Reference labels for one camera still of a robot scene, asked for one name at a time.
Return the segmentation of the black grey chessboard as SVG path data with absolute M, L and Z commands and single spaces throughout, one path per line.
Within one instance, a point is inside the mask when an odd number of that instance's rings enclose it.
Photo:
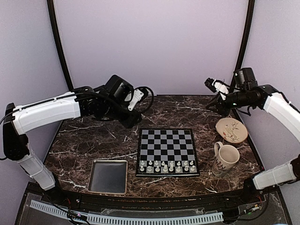
M 144 171 L 140 171 L 141 161 L 145 162 Z M 147 172 L 149 161 L 153 164 L 152 172 Z M 173 172 L 163 172 L 161 162 L 170 166 L 170 161 L 174 161 Z M 181 162 L 181 172 L 176 173 L 177 162 Z M 188 161 L 189 171 L 185 171 L 183 164 Z M 195 170 L 191 171 L 190 161 L 194 161 Z M 156 166 L 160 166 L 160 172 L 156 172 Z M 136 177 L 199 177 L 200 170 L 198 157 L 194 142 L 193 131 L 190 128 L 166 129 L 166 128 L 143 128 L 139 133 L 137 149 Z

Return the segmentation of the metal tray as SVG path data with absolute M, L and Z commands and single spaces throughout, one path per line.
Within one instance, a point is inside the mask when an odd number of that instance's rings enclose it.
M 126 160 L 94 160 L 88 191 L 97 194 L 124 195 L 127 192 L 127 178 Z

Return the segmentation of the white king chess piece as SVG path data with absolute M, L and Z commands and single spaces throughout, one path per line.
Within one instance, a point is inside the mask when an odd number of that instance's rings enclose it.
M 169 172 L 172 173 L 173 171 L 174 171 L 174 165 L 170 164 L 170 166 L 169 166 Z

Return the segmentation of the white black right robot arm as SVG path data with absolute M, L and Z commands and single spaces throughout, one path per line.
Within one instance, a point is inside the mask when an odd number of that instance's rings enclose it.
M 235 92 L 229 93 L 228 85 L 220 80 L 208 79 L 205 86 L 217 96 L 209 103 L 208 109 L 218 114 L 228 115 L 233 108 L 243 106 L 260 108 L 268 113 L 277 122 L 280 131 L 288 132 L 283 137 L 292 141 L 292 146 L 300 140 L 300 112 L 287 101 L 284 94 L 271 85 L 253 87 L 238 87 Z M 293 184 L 300 180 L 300 157 L 276 165 L 273 168 L 259 172 L 243 183 L 239 199 L 243 203 L 250 203 L 260 191 L 275 186 Z

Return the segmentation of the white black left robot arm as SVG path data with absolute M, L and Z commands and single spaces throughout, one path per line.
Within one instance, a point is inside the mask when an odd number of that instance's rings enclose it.
M 97 120 L 116 120 L 131 128 L 141 121 L 135 109 L 147 93 L 141 87 L 122 84 L 109 89 L 81 87 L 56 97 L 27 105 L 10 103 L 1 119 L 3 157 L 18 164 L 55 204 L 66 201 L 58 179 L 44 164 L 50 142 L 59 124 L 68 119 L 94 116 Z

